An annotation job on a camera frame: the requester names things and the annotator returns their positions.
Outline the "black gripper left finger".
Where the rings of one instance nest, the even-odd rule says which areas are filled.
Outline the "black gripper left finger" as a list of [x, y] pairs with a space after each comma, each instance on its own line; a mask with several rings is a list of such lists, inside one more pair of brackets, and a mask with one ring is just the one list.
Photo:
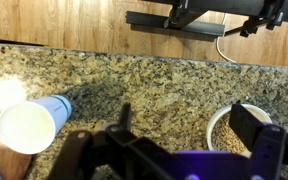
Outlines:
[[95, 135], [87, 130], [70, 133], [47, 180], [90, 180], [95, 169], [109, 165], [124, 180], [171, 178], [160, 160], [166, 152], [147, 138], [130, 132], [131, 104], [122, 106], [119, 121]]

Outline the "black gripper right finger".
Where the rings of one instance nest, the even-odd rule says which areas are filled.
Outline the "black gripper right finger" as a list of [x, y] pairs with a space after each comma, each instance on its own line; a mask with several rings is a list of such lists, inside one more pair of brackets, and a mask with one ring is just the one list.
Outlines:
[[286, 131], [260, 122], [241, 104], [231, 106], [229, 126], [251, 152], [248, 158], [250, 179], [279, 180]]

